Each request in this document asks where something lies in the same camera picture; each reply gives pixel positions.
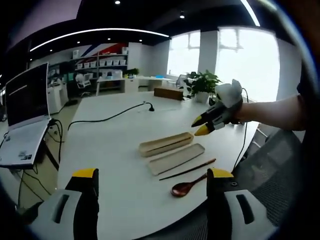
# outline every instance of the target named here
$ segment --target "floor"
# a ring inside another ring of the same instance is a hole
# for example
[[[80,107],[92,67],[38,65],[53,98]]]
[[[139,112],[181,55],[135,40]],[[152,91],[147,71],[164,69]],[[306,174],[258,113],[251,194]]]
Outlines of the floor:
[[[147,87],[139,87],[139,92],[146,92],[148,91]],[[110,94],[118,94],[120,93],[119,90],[109,90],[103,91],[99,95],[110,95]],[[71,123],[78,106],[81,102],[81,98],[78,99],[78,103],[73,106],[65,106],[58,114],[53,114],[51,117],[54,119],[58,119],[61,121],[63,126],[63,137],[62,141],[66,140],[67,136],[67,128],[68,125]],[[45,141],[50,149],[52,155],[56,160],[58,160],[58,153],[59,153],[59,134],[57,132],[57,127],[54,126],[53,128],[48,130],[48,133],[45,136]],[[58,172],[49,161],[48,157],[45,156],[42,162],[39,162],[36,166],[34,166],[33,170],[25,170],[22,176],[23,182],[20,186],[19,191],[19,208],[18,211],[23,213],[26,209],[32,207],[34,204],[41,202],[42,200],[47,200],[50,195],[47,191],[52,194],[56,190],[57,187],[57,177]]]

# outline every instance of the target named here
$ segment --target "human arm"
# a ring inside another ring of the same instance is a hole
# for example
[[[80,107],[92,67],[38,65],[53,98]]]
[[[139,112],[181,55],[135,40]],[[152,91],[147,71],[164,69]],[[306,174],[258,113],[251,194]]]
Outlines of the human arm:
[[[306,111],[301,95],[274,102],[243,103],[234,117],[240,122],[255,121],[284,130],[306,129]]]

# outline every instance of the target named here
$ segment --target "laptop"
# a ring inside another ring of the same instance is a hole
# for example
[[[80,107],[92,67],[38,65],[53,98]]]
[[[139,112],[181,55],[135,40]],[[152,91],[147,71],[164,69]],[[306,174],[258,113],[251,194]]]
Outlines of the laptop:
[[[0,167],[32,166],[51,120],[48,63],[22,72],[5,85],[8,133],[0,147]]]

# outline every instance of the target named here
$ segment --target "laptop screen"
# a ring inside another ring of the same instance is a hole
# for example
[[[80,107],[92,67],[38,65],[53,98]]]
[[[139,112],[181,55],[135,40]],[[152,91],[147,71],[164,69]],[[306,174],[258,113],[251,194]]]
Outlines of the laptop screen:
[[[48,115],[48,64],[23,72],[5,86],[5,106],[8,125],[12,126],[36,117]]]

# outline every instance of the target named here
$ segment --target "wooden chopstick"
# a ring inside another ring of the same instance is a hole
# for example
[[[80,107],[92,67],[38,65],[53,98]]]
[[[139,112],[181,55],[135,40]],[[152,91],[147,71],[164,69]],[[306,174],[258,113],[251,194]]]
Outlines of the wooden chopstick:
[[[204,166],[207,166],[207,165],[209,165],[209,164],[212,164],[212,163],[214,163],[215,161],[216,161],[215,158],[214,158],[214,159],[211,159],[210,161],[207,161],[207,162],[205,162],[205,163],[203,163],[203,164],[201,164],[201,165],[199,165],[199,166],[195,166],[195,167],[193,167],[193,168],[191,168],[191,169],[189,169],[189,170],[186,170],[186,171],[183,171],[183,172],[180,172],[180,173],[171,175],[171,176],[167,176],[167,177],[161,178],[161,179],[159,179],[159,181],[162,181],[162,180],[165,180],[165,179],[174,178],[174,177],[176,177],[176,176],[180,176],[180,175],[189,173],[189,172],[191,172],[191,171],[193,171],[193,170],[196,170],[196,169],[202,168],[202,167],[204,167]]]

